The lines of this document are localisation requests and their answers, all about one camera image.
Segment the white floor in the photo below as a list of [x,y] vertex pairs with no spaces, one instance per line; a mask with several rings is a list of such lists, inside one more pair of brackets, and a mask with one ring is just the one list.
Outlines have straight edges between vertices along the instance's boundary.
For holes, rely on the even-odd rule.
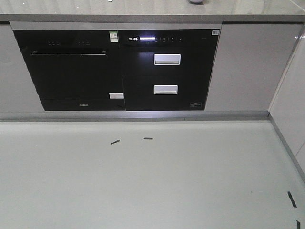
[[296,220],[305,228],[305,186],[268,121],[0,123],[0,229]]

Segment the drawer handle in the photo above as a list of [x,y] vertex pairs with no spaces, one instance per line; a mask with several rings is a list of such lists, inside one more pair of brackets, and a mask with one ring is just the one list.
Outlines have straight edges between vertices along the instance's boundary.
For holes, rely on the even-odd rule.
[[154,91],[155,94],[177,94],[177,91]]
[[155,54],[154,65],[180,65],[180,54]]
[[155,85],[153,94],[178,94],[178,85]]
[[168,64],[168,65],[179,65],[179,61],[155,61],[155,64]]

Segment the kitchen appliance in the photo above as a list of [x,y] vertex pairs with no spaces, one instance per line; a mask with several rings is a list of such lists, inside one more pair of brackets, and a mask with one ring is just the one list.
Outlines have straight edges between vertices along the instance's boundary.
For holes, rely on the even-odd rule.
[[219,30],[119,31],[126,111],[203,110]]
[[119,45],[110,31],[14,33],[46,111],[125,110]]
[[14,34],[46,111],[203,110],[219,29]]

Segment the sticker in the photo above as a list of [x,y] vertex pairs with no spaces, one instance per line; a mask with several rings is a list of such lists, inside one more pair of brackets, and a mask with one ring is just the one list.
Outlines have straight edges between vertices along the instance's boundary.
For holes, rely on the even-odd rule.
[[190,103],[190,108],[202,107],[202,103]]
[[212,30],[212,36],[218,36],[219,30]]
[[111,43],[117,43],[117,42],[119,42],[119,39],[118,39],[118,32],[116,32],[116,31],[110,31],[110,32],[109,32],[109,36],[110,36],[110,42],[111,42]]
[[110,99],[123,99],[124,93],[109,93]]

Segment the kitchen cabinet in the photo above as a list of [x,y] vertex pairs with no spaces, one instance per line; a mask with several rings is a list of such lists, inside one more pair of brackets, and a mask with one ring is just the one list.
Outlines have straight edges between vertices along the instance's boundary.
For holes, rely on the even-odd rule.
[[305,34],[301,37],[270,113],[294,155],[305,140]]
[[301,28],[224,24],[205,110],[268,110]]
[[39,112],[41,102],[9,25],[0,25],[0,112]]

